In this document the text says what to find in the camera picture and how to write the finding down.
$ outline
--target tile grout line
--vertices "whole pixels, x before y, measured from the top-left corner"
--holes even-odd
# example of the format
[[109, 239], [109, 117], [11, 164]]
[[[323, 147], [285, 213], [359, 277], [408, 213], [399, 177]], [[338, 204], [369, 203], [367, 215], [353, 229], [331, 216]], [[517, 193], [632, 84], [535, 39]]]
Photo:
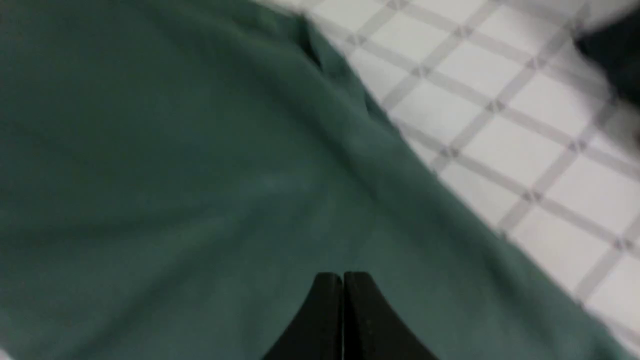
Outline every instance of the tile grout line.
[[634, 166], [624, 160], [618, 159], [615, 156], [594, 148], [588, 147], [585, 149], [584, 155], [590, 160], [593, 160], [614, 172], [617, 172], [631, 180], [640, 182], [640, 167]]
[[478, 45], [493, 54], [498, 54], [507, 60], [517, 62], [519, 65], [526, 65], [527, 62], [531, 60], [531, 54], [517, 49], [516, 47], [513, 47], [501, 40], [485, 35], [480, 31], [473, 31], [469, 36], [469, 42]]
[[[535, 64], [533, 59], [541, 57], [543, 54], [553, 54], [558, 52], [562, 47], [557, 39], [564, 35], [565, 27], [561, 27], [558, 32], [545, 44], [536, 56], [531, 58], [532, 65]], [[461, 150], [464, 146], [468, 145], [491, 120], [496, 116], [495, 114], [501, 113], [504, 110], [504, 104], [507, 104], [519, 91], [521, 91], [531, 79], [536, 75], [536, 71], [530, 69], [528, 66], [524, 66], [522, 70], [516, 74], [516, 76], [498, 93], [496, 98], [491, 102], [494, 115], [488, 119], [482, 119], [480, 124], [474, 124], [472, 122], [467, 128], [463, 129], [461, 133], [451, 142], [451, 146], [457, 150]], [[448, 163], [444, 163], [438, 171], [442, 171]]]
[[[402, 14], [404, 14], [406, 16], [409, 16], [409, 17], [413, 17], [416, 20], [422, 21], [422, 22], [424, 22], [424, 23], [426, 23], [426, 24], [428, 24], [430, 26], [434, 26], [434, 27], [439, 28], [439, 29], [441, 29], [443, 31], [451, 32], [452, 31], [452, 27], [456, 26], [455, 22], [453, 22], [453, 21], [451, 21], [449, 19], [443, 18], [442, 16], [440, 16], [440, 15], [438, 15], [436, 13], [431, 13], [429, 10], [424, 9], [422, 7], [419, 7], [419, 6], [416, 6], [414, 4], [411, 4], [411, 2], [408, 2], [408, 1], [410, 1], [410, 0], [402, 0], [402, 2], [404, 4], [404, 8], [399, 7], [397, 9], [393, 9], [393, 10], [397, 10], [397, 12], [399, 12], [399, 13], [402, 13]], [[495, 6], [506, 6], [506, 7], [509, 7], [509, 8], [514, 8], [515, 10], [521, 11], [523, 13], [526, 13], [527, 15], [530, 15], [532, 17], [540, 17], [539, 14], [537, 14], [536, 12], [532, 12], [531, 9], [528, 6], [518, 6], [517, 4], [507, 3], [507, 2], [504, 2], [502, 0], [487, 0], [487, 1], [490, 2], [490, 3], [493, 3]], [[425, 20], [425, 19], [423, 19], [423, 18], [421, 18], [419, 16], [416, 16], [415, 12], [407, 13], [407, 12], [403, 11], [403, 10], [405, 10], [407, 8], [416, 9], [419, 13], [428, 13], [429, 14], [428, 16], [432, 17], [432, 19]], [[352, 34], [349, 30], [342, 28], [342, 26], [333, 23], [331, 20], [323, 19], [323, 18], [320, 18], [320, 19], [321, 19], [321, 22], [324, 23], [324, 24], [331, 23], [331, 27], [332, 28], [341, 28], [341, 31], [340, 31], [341, 33], [349, 33], [349, 34], [351, 34], [351, 37], [356, 35], [356, 34]], [[487, 51], [490, 51], [493, 54], [496, 54], [496, 55], [499, 55], [499, 56], [503, 56], [503, 57], [505, 57], [505, 58], [507, 58], [507, 59], [509, 59], [511, 61], [515, 61], [515, 62], [518, 62], [520, 64], [523, 64], [523, 63], [525, 63], [524, 59], [529, 57], [529, 54], [523, 52], [522, 50], [516, 49], [512, 45], [509, 45], [509, 44], [506, 44], [504, 42], [501, 42], [500, 40], [493, 39], [493, 38], [488, 37], [488, 36], [486, 36], [484, 34], [472, 33], [470, 35], [472, 35], [472, 36], [469, 36], [468, 39], [467, 39], [469, 42], [471, 42], [471, 43], [473, 43], [475, 45], [479, 45], [483, 49], [485, 49]], [[494, 45], [493, 46], [490, 46], [490, 45], [487, 46], [486, 45], [487, 41], [483, 41], [482, 39], [489, 40], [489, 42], [493, 43]], [[361, 45], [359, 40], [351, 39], [348, 42], [350, 44], [356, 46], [356, 47]], [[502, 47], [503, 50], [495, 49], [496, 44], [498, 44], [497, 47]], [[406, 70], [408, 67], [411, 66], [410, 64], [413, 64], [412, 61], [403, 58], [401, 55], [399, 55], [397, 53], [394, 53], [393, 51], [389, 51], [387, 49], [384, 49], [384, 48], [376, 45], [375, 43], [368, 44], [368, 45], [369, 45], [369, 48], [363, 46], [362, 49], [366, 50], [367, 52], [369, 52], [369, 53], [381, 58], [382, 60], [385, 60], [385, 61], [387, 61], [387, 62], [389, 62], [389, 63], [391, 63], [391, 64], [393, 64], [395, 66], [398, 66], [398, 67], [400, 67], [402, 69]], [[572, 73], [572, 72], [570, 72], [568, 70], [559, 69], [553, 64], [547, 65], [545, 67], [543, 73], [546, 76], [549, 76], [549, 77], [551, 77], [551, 78], [553, 78], [553, 79], [555, 79], [557, 81], [560, 81], [560, 82], [562, 82], [562, 83], [564, 83], [566, 85], [569, 85], [572, 88], [576, 88], [577, 90], [586, 92], [589, 95], [592, 95], [592, 96], [595, 96], [595, 97], [598, 97], [598, 98], [607, 97], [608, 89], [607, 89], [606, 86], [598, 86], [598, 85], [594, 84], [592, 81], [584, 78], [583, 76], [574, 74], [574, 73]]]
[[625, 253], [640, 261], [639, 238], [640, 213], [636, 215], [633, 221], [631, 221], [631, 224], [627, 227], [622, 237], [620, 238], [621, 246]]
[[402, 10], [402, 13], [415, 20], [421, 21], [425, 24], [429, 24], [435, 28], [444, 30], [446, 32], [453, 32], [460, 27], [458, 23], [451, 19], [434, 13], [422, 6], [418, 6], [413, 3], [407, 4]]
[[[491, 0], [487, 0], [482, 6], [472, 14], [462, 26], [466, 26], [473, 22], [482, 22], [491, 15], [498, 7], [492, 3]], [[387, 111], [391, 111], [397, 104], [399, 104], [419, 83], [420, 76], [415, 79], [415, 73], [423, 74], [425, 72], [425, 66], [429, 68], [435, 68], [439, 63], [444, 61], [448, 55], [450, 55], [455, 49], [458, 48], [464, 39], [460, 38], [460, 33], [451, 31], [449, 36], [443, 40], [433, 51], [431, 51], [417, 66], [410, 71], [407, 77], [400, 81], [400, 83], [391, 92], [382, 99], [382, 105]]]
[[562, 175], [573, 165], [580, 154], [586, 147], [586, 143], [595, 135], [596, 124], [606, 121], [613, 116], [612, 109], [605, 105], [594, 117], [591, 123], [582, 130], [575, 140], [570, 140], [565, 144], [562, 153], [554, 160], [554, 162], [537, 178], [531, 186], [529, 200], [524, 197], [523, 200], [516, 203], [510, 209], [504, 218], [499, 222], [502, 230], [510, 232], [527, 216], [527, 214], [535, 208], [536, 203], [540, 203], [551, 187], [562, 177]]
[[574, 294], [582, 304], [600, 287], [623, 257], [622, 251], [611, 247], [588, 271], [575, 287]]
[[514, 195], [522, 196], [524, 199], [529, 201], [538, 201], [538, 205], [559, 218], [562, 218], [564, 221], [573, 224], [574, 226], [586, 231], [587, 233], [592, 234], [595, 238], [602, 240], [607, 245], [612, 245], [617, 239], [617, 236], [610, 232], [608, 229], [603, 228], [600, 224], [592, 221], [589, 218], [583, 217], [582, 215], [576, 214], [571, 209], [568, 209], [564, 205], [557, 203], [551, 199], [541, 198], [541, 195], [535, 193], [529, 193], [526, 190], [526, 187], [520, 185], [515, 180], [510, 179], [502, 174], [496, 173], [496, 171], [486, 165], [479, 163], [473, 159], [470, 159], [464, 155], [459, 155], [455, 149], [448, 149], [444, 144], [440, 143], [437, 139], [425, 135], [420, 131], [412, 129], [411, 126], [406, 124], [401, 124], [399, 127], [406, 132], [414, 132], [413, 140], [421, 143], [428, 149], [431, 149], [434, 152], [439, 152], [441, 154], [440, 158], [447, 159], [448, 158], [459, 158], [461, 161], [457, 162], [460, 166], [465, 169], [475, 173], [476, 175], [491, 181], [492, 183], [499, 185], [501, 188], [511, 192]]

